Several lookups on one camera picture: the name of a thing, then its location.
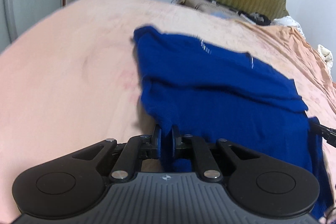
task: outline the silver screw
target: silver screw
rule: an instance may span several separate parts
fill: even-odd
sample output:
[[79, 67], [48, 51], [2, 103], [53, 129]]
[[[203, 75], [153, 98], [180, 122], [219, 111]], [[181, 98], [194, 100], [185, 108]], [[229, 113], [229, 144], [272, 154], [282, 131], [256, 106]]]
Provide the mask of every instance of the silver screw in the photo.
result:
[[203, 175], [209, 179], [216, 179], [221, 175], [221, 173], [217, 170], [206, 170]]
[[112, 178], [115, 178], [115, 179], [124, 179], [128, 176], [128, 173], [126, 171], [123, 171], [123, 170], [117, 170], [117, 171], [114, 171], [112, 174], [111, 174]]

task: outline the mattress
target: mattress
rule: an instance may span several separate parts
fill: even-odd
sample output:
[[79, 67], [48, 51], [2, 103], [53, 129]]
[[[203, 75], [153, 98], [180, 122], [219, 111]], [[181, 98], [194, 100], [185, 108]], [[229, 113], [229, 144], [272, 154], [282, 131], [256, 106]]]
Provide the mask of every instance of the mattress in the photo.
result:
[[[250, 52], [295, 80], [309, 117], [336, 128], [335, 84], [293, 27], [223, 20], [153, 0], [79, 0], [0, 56], [0, 223], [19, 215], [11, 185], [22, 171], [108, 137], [126, 142], [152, 131], [139, 102], [132, 41], [134, 29], [148, 24]], [[335, 185], [336, 149], [326, 143], [323, 149]]]

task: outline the white ruffled cloth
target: white ruffled cloth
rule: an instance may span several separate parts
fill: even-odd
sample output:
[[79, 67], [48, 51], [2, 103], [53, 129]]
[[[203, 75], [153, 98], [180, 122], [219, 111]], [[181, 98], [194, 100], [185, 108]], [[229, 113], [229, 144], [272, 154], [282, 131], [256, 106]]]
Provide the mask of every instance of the white ruffled cloth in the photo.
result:
[[278, 26], [293, 26], [296, 27], [299, 33], [306, 39], [305, 34], [302, 31], [300, 24], [295, 21], [291, 16], [285, 16], [282, 18], [275, 18], [272, 20], [271, 25], [278, 25]]
[[319, 53], [322, 60], [325, 62], [328, 68], [329, 76], [331, 77], [331, 68], [333, 67], [333, 54], [330, 50], [328, 50], [326, 47], [323, 47], [321, 44], [317, 45], [317, 52]]

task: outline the folded blue fabric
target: folded blue fabric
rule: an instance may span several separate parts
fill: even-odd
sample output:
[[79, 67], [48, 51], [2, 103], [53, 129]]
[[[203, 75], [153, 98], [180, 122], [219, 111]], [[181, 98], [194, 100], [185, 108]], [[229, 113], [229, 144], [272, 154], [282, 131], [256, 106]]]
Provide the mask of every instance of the folded blue fabric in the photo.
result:
[[313, 172], [321, 187], [313, 216], [320, 218], [332, 205], [322, 138], [309, 134], [308, 107], [293, 80], [249, 54], [195, 37], [146, 26], [134, 31], [134, 40], [141, 101], [162, 128], [165, 170], [191, 169], [188, 161], [172, 159], [170, 130], [176, 124], [182, 134], [207, 142], [226, 138]]

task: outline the bed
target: bed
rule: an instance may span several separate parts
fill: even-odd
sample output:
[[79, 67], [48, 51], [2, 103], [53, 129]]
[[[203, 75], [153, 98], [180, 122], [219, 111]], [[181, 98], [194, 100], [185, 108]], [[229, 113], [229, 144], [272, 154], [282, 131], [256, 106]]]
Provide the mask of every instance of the bed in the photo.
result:
[[[139, 103], [132, 42], [144, 24], [250, 52], [295, 79], [308, 116], [336, 128], [334, 83], [295, 28], [223, 20], [152, 0], [80, 0], [38, 23], [0, 57], [0, 223], [19, 215], [11, 185], [20, 172], [108, 137], [126, 142], [152, 131], [154, 121]], [[323, 150], [333, 186], [336, 149], [323, 144]]]

